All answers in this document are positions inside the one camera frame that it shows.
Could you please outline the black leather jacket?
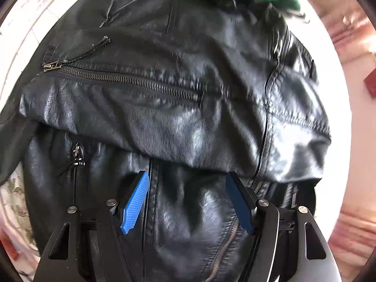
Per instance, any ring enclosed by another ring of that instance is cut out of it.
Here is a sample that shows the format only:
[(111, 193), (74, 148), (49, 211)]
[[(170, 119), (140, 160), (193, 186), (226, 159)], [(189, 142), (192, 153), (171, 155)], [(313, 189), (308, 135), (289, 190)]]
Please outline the black leather jacket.
[(236, 281), (253, 240), (229, 172), (282, 209), (315, 208), (331, 143), (309, 51), (257, 0), (78, 0), (1, 111), (1, 181), (23, 168), (42, 252), (70, 206), (150, 188), (120, 239), (134, 281)]

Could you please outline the pink curtain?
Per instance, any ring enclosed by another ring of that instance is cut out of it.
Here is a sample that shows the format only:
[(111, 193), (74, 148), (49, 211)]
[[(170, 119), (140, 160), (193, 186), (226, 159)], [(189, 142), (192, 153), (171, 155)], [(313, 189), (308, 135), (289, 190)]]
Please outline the pink curtain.
[(352, 113), (347, 186), (329, 239), (344, 281), (375, 281), (375, 27), (359, 0), (308, 0), (344, 70)]

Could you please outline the floral bed sheet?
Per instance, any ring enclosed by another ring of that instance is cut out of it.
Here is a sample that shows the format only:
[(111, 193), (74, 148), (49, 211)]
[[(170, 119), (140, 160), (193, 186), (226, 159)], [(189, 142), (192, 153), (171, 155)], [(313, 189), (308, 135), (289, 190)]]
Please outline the floral bed sheet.
[[(1, 104), (47, 32), (77, 0), (5, 0), (1, 5)], [(22, 166), (1, 185), (1, 244), (22, 281), (32, 281), (39, 253), (32, 239)]]

